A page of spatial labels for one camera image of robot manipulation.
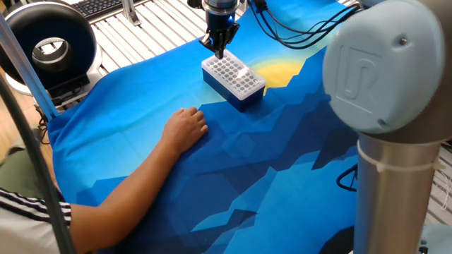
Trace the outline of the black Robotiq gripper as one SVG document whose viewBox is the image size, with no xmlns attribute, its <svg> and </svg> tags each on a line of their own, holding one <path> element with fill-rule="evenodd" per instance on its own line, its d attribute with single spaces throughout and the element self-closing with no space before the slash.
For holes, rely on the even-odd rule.
<svg viewBox="0 0 452 254">
<path fill-rule="evenodd" d="M 206 49 L 212 51 L 217 59 L 222 59 L 224 57 L 224 50 L 226 49 L 226 46 L 234 39 L 234 36 L 240 28 L 240 24 L 234 24 L 235 13 L 218 15 L 208 11 L 206 12 L 206 23 L 207 33 L 199 39 L 199 42 Z M 217 31 L 222 31 L 220 33 L 220 46 L 209 34 Z"/>
</svg>

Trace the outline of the person right hand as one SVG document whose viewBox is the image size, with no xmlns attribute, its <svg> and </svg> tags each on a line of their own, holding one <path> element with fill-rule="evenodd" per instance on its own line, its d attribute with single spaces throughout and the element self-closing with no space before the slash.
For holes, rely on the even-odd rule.
<svg viewBox="0 0 452 254">
<path fill-rule="evenodd" d="M 167 121 L 158 143 L 167 151 L 181 155 L 193 147 L 206 133 L 204 113 L 195 107 L 176 111 Z"/>
</svg>

